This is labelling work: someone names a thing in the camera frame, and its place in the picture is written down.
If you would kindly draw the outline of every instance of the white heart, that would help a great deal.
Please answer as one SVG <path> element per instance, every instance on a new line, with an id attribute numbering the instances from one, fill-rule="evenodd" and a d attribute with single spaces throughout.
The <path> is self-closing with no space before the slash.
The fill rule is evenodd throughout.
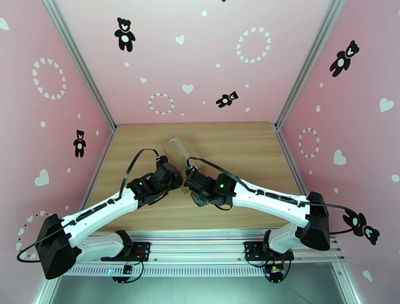
<path id="1" fill-rule="evenodd" d="M 347 159 L 346 159 L 346 157 L 344 157 L 342 155 L 342 151 L 341 150 L 336 150 L 334 152 L 333 163 L 335 165 L 340 165 L 340 166 L 345 165 L 347 163 Z"/>
<path id="2" fill-rule="evenodd" d="M 382 98 L 379 102 L 379 108 L 381 112 L 385 112 L 393 108 L 395 103 L 393 100 L 387 100 L 386 98 Z"/>
<path id="3" fill-rule="evenodd" d="M 9 25 L 7 23 L 7 21 L 3 18 L 0 18 L 0 29 L 5 30 L 5 31 L 9 31 Z"/>
<path id="4" fill-rule="evenodd" d="M 185 36 L 184 35 L 180 35 L 178 37 L 175 37 L 175 41 L 177 43 L 179 43 L 181 46 L 183 46 L 184 42 L 185 42 Z"/>
<path id="5" fill-rule="evenodd" d="M 34 184 L 38 187 L 45 186 L 50 183 L 49 173 L 46 169 L 39 172 L 39 176 L 34 179 Z"/>
<path id="6" fill-rule="evenodd" d="M 182 90 L 186 94 L 190 94 L 193 91 L 194 88 L 195 87 L 193 86 L 193 84 L 184 84 L 184 85 L 182 85 Z"/>
<path id="7" fill-rule="evenodd" d="M 368 270 L 364 270 L 362 272 L 362 276 L 366 278 L 368 281 L 372 282 L 372 276 Z"/>

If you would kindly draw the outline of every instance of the wooden table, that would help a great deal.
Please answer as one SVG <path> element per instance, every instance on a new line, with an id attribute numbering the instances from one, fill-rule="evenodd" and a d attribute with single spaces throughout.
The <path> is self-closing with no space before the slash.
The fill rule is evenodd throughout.
<path id="1" fill-rule="evenodd" d="M 180 135 L 188 138 L 201 157 L 250 183 L 300 194 L 269 122 L 127 124 L 117 127 L 88 206 L 119 190 L 129 163 L 140 149 L 156 149 L 163 155 L 163 143 Z M 155 159 L 151 151 L 142 153 L 128 182 L 154 172 Z M 207 175 L 216 178 L 218 173 L 207 167 Z M 125 214 L 101 230 L 278 228 L 286 223 L 279 217 L 249 208 L 233 207 L 228 212 L 212 205 L 200 208 L 188 193 L 176 189 L 160 202 Z"/>

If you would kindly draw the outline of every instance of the pink wall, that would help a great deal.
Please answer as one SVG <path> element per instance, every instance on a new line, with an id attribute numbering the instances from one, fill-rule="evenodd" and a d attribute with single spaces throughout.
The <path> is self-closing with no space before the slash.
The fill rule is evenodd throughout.
<path id="1" fill-rule="evenodd" d="M 398 0 L 347 1 L 283 126 L 307 189 L 363 213 L 380 231 L 375 246 L 368 231 L 337 236 L 372 304 L 398 303 L 400 295 L 399 10 Z M 333 77 L 331 64 L 352 40 L 359 52 Z M 331 230 L 349 228 L 342 214 L 331 212 Z"/>
<path id="2" fill-rule="evenodd" d="M 132 124 L 275 121 L 330 1 L 57 3 L 115 122 Z M 118 17 L 131 21 L 131 52 Z"/>
<path id="3" fill-rule="evenodd" d="M 78 210 L 111 129 L 41 1 L 1 1 L 0 42 L 0 302 L 20 304 L 43 272 L 17 262 L 17 250 L 36 240 L 46 215 Z"/>

